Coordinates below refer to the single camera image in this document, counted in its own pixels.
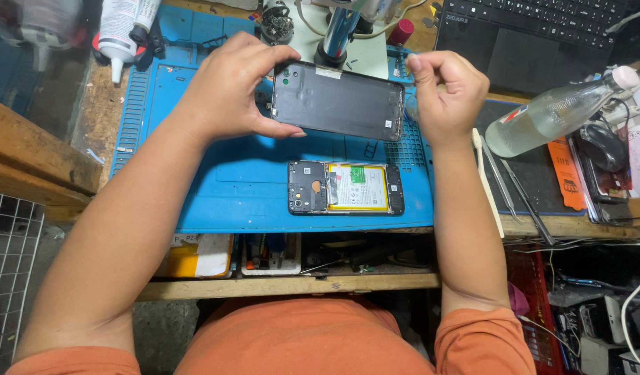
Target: person's left hand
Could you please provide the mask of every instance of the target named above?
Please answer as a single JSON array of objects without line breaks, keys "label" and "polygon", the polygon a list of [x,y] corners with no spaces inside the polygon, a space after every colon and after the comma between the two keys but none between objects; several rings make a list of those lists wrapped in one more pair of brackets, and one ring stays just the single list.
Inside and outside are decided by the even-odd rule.
[{"label": "person's left hand", "polygon": [[292,47],[268,47],[240,31],[202,62],[170,117],[206,144],[249,134],[303,137],[301,128],[262,116],[254,97],[255,87],[275,64],[300,58]]}]

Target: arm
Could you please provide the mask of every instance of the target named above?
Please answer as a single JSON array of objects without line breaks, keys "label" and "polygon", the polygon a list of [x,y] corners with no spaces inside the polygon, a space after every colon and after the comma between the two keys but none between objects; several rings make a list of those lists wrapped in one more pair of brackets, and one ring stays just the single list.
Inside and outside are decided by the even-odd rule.
[{"label": "arm", "polygon": [[15,361],[51,349],[110,346],[134,354],[132,303],[162,261],[208,145],[259,133],[300,137],[260,115],[253,93],[276,63],[300,58],[240,33],[201,64],[185,94],[86,208],[49,268]]},{"label": "arm", "polygon": [[[442,315],[509,308],[505,252],[471,146],[489,80],[449,51],[408,56],[407,65],[415,76],[419,126],[433,152]],[[441,82],[447,92],[437,91]]]}]

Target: red crate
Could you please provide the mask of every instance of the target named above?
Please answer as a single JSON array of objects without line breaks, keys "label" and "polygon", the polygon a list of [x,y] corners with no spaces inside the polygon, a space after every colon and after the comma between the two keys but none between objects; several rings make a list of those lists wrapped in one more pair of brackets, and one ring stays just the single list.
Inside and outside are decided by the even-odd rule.
[{"label": "red crate", "polygon": [[[545,268],[541,254],[508,251],[507,278],[523,292],[528,300],[531,310],[525,315],[526,318],[551,332],[556,332],[547,299]],[[564,365],[556,338],[534,324],[521,323],[524,339],[531,349],[538,375],[563,375]]]}]

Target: concrete floor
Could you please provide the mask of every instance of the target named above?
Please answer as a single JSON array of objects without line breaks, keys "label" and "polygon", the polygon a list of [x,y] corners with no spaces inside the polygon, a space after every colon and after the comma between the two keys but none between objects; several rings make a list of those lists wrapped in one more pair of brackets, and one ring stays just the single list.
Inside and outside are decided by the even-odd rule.
[{"label": "concrete floor", "polygon": [[[24,302],[21,330],[25,329],[32,302],[56,253],[71,227],[44,225],[32,265]],[[144,375],[172,374],[190,343],[197,323],[197,300],[134,304],[132,325],[137,360]]]}]

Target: computer mouse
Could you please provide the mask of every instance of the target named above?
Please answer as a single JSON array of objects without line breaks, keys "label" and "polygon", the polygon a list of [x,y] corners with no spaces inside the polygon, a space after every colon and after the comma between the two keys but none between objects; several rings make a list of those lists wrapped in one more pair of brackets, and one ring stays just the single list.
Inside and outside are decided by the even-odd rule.
[{"label": "computer mouse", "polygon": [[617,172],[628,164],[628,149],[625,142],[613,132],[595,124],[579,130],[580,149],[593,164],[608,172]]}]

